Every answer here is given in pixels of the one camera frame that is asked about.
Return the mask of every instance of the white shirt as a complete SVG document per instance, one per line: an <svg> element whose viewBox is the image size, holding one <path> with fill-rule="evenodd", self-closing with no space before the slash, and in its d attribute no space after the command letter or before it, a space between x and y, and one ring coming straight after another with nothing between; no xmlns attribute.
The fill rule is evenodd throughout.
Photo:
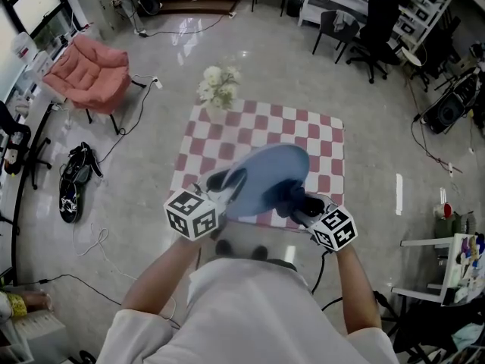
<svg viewBox="0 0 485 364"><path fill-rule="evenodd" d="M179 331L159 315L121 310L98 364L398 364L380 329L339 334L288 268L218 259L190 280Z"/></svg>

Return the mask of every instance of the black office chair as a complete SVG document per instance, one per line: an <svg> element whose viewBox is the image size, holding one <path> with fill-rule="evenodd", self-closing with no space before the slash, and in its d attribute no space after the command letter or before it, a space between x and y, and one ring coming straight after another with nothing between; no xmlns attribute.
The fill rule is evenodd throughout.
<svg viewBox="0 0 485 364"><path fill-rule="evenodd" d="M315 53L318 43L320 42L321 34L324 33L334 39L339 40L339 45L336 47L336 50L339 49L340 45L343 43L342 50L340 51L339 56L337 57L335 64L338 63L340 57L342 56L343 52L347 48L347 45L354 39L357 35L358 31L360 30L360 26L358 25L358 21L355 20L352 25L344 24L344 28L340 31L336 31L334 29L333 21L335 20L335 16L337 11L325 11L321 13L320 16L320 33L318 34L317 42L313 48L312 54Z"/></svg>
<svg viewBox="0 0 485 364"><path fill-rule="evenodd" d="M369 66L371 78L369 83L374 83L374 67L387 79L387 72L378 64L399 64L396 53L387 44L400 15L399 5L395 0L369 0L367 24L361 30L360 41L365 50L352 47L351 52L356 51L361 57L350 58L346 61L363 61Z"/></svg>
<svg viewBox="0 0 485 364"><path fill-rule="evenodd" d="M7 149L16 149L18 151L17 161L12 165L5 166L5 172L7 174L18 174L22 168L22 165L28 167L32 176L32 187L37 190L35 173L37 164L47 166L47 169L51 169L50 163L38 159L40 152L44 148L45 144L50 144L51 140L45 138L37 149L34 146L28 147L30 137L32 133L27 125L17 123L12 117L11 113L3 102L0 101L0 128L8 135ZM20 144L13 144L11 137L16 133L21 132L23 134Z"/></svg>

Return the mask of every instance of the person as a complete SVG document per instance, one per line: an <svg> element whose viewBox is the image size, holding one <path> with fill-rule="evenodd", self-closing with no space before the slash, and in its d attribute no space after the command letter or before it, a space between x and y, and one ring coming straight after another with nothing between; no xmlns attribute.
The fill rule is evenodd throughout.
<svg viewBox="0 0 485 364"><path fill-rule="evenodd" d="M43 291L22 291L19 294L0 291L0 325L11 317L24 317L28 312L52 311L51 297Z"/></svg>
<svg viewBox="0 0 485 364"><path fill-rule="evenodd" d="M145 27L136 13L136 0L113 0L113 7L121 6L133 25L135 35L146 33Z"/></svg>
<svg viewBox="0 0 485 364"><path fill-rule="evenodd" d="M352 245L336 253L343 316L338 333L294 265L232 259L226 240L190 278L185 322L174 332L159 313L197 257L201 241L179 238L138 278L110 327L98 364L397 364L374 293Z"/></svg>

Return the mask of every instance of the flower bouquet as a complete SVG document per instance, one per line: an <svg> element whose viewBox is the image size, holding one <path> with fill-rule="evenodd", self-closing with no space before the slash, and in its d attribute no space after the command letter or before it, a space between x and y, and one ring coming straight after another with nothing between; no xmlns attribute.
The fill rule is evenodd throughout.
<svg viewBox="0 0 485 364"><path fill-rule="evenodd" d="M212 115L232 109L240 78L241 74L235 67L210 66L205 69L204 80L199 84L197 93L212 120Z"/></svg>

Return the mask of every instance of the shelving unit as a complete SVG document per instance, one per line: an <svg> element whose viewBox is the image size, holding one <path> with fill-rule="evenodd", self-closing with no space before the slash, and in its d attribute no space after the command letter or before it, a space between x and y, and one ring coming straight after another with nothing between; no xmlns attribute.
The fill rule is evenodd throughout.
<svg viewBox="0 0 485 364"><path fill-rule="evenodd" d="M358 22L361 27L365 25L368 12L368 0L327 0L338 6L338 9L348 11L350 14L359 14ZM403 37L411 45L411 52L415 52L419 45L426 39L427 35L441 18L443 12L448 7L451 0L437 0L431 3L429 0L411 0L416 9L421 9L428 14L426 20L420 19L410 8L399 6L401 16L393 28L396 38ZM299 26L304 20L319 24L321 12L327 11L326 8L315 4L315 0L304 0L300 12ZM413 34L406 33L401 26L408 24L414 28Z"/></svg>

